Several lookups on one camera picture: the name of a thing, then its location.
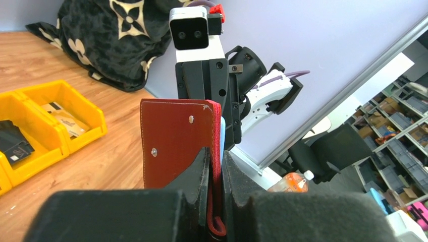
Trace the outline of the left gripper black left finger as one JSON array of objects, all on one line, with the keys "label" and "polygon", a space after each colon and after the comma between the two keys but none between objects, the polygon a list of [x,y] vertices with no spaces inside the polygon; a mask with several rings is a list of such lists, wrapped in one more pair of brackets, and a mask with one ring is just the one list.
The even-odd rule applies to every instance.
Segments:
[{"label": "left gripper black left finger", "polygon": [[161,189],[70,190],[40,207],[24,241],[208,241],[210,150]]}]

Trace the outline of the black VIP credit card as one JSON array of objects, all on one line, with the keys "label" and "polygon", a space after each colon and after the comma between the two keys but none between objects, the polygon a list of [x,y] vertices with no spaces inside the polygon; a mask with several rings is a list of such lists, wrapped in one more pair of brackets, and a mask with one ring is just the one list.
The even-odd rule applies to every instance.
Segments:
[{"label": "black VIP credit card", "polygon": [[11,120],[1,121],[1,153],[5,155],[10,165],[28,158],[34,151],[18,126]]}]

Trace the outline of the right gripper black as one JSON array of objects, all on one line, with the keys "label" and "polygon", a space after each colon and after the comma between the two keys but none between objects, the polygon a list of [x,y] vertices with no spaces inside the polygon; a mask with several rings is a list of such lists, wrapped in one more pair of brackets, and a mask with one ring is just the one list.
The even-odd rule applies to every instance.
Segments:
[{"label": "right gripper black", "polygon": [[242,140],[240,96],[237,77],[242,65],[229,65],[225,58],[175,64],[179,99],[207,99],[221,105],[226,122],[225,150]]}]

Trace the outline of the red card holder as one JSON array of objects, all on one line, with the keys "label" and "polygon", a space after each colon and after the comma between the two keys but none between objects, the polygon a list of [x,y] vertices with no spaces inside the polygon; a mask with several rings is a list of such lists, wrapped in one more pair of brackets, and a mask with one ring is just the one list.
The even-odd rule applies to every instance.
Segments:
[{"label": "red card holder", "polygon": [[203,211],[211,241],[224,241],[222,219],[221,105],[199,99],[142,99],[140,128],[143,178],[147,189],[164,188],[191,164],[202,164],[206,175],[207,202]]}]

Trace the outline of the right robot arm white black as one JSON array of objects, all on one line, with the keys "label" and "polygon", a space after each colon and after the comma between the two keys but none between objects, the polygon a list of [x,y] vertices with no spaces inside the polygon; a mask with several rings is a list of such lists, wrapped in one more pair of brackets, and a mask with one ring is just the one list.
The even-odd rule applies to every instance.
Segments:
[{"label": "right robot arm white black", "polygon": [[236,46],[216,56],[204,49],[177,50],[175,73],[180,99],[207,99],[222,107],[223,149],[230,150],[243,135],[272,114],[280,115],[303,85],[276,62],[267,70],[248,47]]}]

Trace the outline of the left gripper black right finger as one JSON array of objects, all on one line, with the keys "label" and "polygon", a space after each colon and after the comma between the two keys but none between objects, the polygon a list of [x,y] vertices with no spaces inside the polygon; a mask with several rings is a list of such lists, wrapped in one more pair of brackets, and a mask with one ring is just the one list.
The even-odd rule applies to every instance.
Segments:
[{"label": "left gripper black right finger", "polygon": [[380,207],[363,193],[268,192],[222,162],[227,241],[395,241]]}]

